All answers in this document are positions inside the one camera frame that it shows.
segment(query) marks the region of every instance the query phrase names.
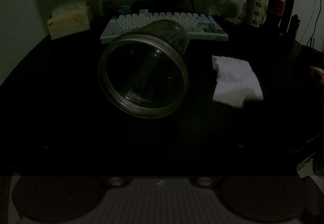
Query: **white keycap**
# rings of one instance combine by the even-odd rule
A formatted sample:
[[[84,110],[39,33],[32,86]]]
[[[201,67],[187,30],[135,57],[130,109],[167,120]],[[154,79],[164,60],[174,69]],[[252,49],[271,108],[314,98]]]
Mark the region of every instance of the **white keycap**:
[[[112,35],[112,31],[103,32],[103,36],[111,36],[111,35]]]
[[[203,24],[200,24],[197,27],[200,28],[200,29],[207,29],[207,28],[209,28],[208,25],[203,25]]]
[[[200,32],[200,30],[201,30],[201,29],[198,28],[198,27],[193,27],[193,28],[192,28],[192,31],[193,31],[193,32]]]
[[[122,34],[121,29],[115,29],[114,32],[112,33],[113,35],[118,35],[118,34]]]
[[[185,26],[185,27],[184,27],[184,30],[186,30],[186,32],[192,32],[191,27],[188,27],[188,26]]]
[[[121,31],[123,33],[127,33],[127,32],[130,32],[131,30],[127,27],[127,28],[122,28]]]

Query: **paper cup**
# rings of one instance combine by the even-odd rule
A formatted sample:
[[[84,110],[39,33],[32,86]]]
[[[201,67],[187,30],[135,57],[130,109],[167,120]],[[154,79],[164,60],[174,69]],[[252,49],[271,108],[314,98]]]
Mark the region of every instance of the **paper cup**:
[[[259,27],[267,11],[267,0],[247,0],[244,22]]]

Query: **desk surface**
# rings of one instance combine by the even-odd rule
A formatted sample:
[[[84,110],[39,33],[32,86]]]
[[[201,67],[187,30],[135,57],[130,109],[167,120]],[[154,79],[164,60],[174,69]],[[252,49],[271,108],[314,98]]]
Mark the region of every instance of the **desk surface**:
[[[101,91],[97,63],[106,45],[100,33],[54,41],[47,36],[5,80],[4,127],[11,143],[2,161],[25,172],[172,175],[174,169],[178,175],[213,175],[217,165],[217,174],[228,168],[233,174],[267,173],[278,164],[286,170],[287,152],[319,133],[319,116],[309,115],[315,105],[307,75],[298,68],[297,42],[270,47],[246,35],[229,35],[228,42],[192,40],[183,104],[168,117],[143,120],[117,109]],[[239,110],[213,102],[212,54],[249,61],[264,103]]]

